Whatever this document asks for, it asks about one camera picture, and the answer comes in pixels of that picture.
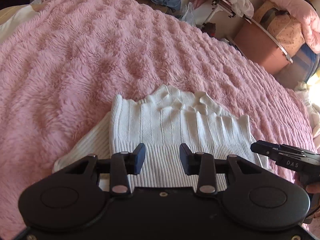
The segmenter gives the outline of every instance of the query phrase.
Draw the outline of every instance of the circular cover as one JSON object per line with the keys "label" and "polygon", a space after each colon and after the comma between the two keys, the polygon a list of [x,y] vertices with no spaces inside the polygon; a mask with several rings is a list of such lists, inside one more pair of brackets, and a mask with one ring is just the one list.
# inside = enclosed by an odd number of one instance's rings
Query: circular cover
{"label": "circular cover", "polygon": [[237,222],[252,228],[277,231],[301,222],[310,206],[308,194],[276,175],[243,175],[223,193],[222,203]]}
{"label": "circular cover", "polygon": [[105,205],[105,193],[81,175],[50,176],[27,188],[19,199],[28,226],[60,232],[85,225]]}

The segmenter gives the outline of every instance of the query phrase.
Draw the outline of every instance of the tan bag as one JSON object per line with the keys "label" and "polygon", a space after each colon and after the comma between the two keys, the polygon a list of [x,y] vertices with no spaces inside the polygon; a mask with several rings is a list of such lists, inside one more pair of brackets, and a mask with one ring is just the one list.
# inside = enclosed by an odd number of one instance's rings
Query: tan bag
{"label": "tan bag", "polygon": [[293,57],[305,43],[301,23],[286,11],[267,0],[255,11],[253,19],[260,23]]}

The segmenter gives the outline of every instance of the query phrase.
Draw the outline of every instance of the white ribbed sweater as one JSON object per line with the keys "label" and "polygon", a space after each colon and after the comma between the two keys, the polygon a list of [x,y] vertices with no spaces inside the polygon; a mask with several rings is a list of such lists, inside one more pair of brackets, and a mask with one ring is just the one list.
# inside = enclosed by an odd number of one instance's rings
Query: white ribbed sweater
{"label": "white ribbed sweater", "polygon": [[[138,176],[129,175],[131,188],[196,188],[197,176],[186,176],[179,160],[179,146],[186,143],[193,152],[211,153],[217,159],[237,154],[268,168],[250,151],[255,140],[250,133],[249,117],[236,118],[217,105],[205,92],[182,92],[172,86],[160,86],[138,102],[117,95],[111,111],[82,138],[72,151],[55,163],[57,171],[70,163],[95,153],[99,158],[109,153],[132,152],[140,143],[146,145],[146,159]],[[108,188],[102,177],[100,187]],[[224,176],[217,175],[218,189],[224,190]]]}

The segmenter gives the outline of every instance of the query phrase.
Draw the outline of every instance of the bed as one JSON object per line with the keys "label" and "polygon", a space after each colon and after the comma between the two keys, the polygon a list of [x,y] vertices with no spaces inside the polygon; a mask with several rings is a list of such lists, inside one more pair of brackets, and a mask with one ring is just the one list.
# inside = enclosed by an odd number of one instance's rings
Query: bed
{"label": "bed", "polygon": [[[255,139],[312,151],[307,111],[262,67],[134,0],[50,0],[0,45],[0,236],[23,229],[17,200],[111,109],[160,85],[206,91]],[[292,181],[291,171],[270,163]]]}

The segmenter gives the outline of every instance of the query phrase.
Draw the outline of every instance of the silver rivet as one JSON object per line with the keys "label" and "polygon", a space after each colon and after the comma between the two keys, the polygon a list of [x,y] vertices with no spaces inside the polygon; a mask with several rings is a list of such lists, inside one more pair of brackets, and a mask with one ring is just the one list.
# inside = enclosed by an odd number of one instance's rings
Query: silver rivet
{"label": "silver rivet", "polygon": [[27,240],[37,240],[34,235],[27,235]]}
{"label": "silver rivet", "polygon": [[216,191],[216,188],[211,185],[204,185],[199,188],[202,193],[211,194]]}
{"label": "silver rivet", "polygon": [[124,194],[124,193],[126,193],[128,191],[128,188],[126,186],[124,186],[124,185],[117,185],[117,186],[114,186],[112,188],[112,191],[114,193]]}
{"label": "silver rivet", "polygon": [[160,197],[167,197],[168,196],[168,193],[166,192],[160,192]]}

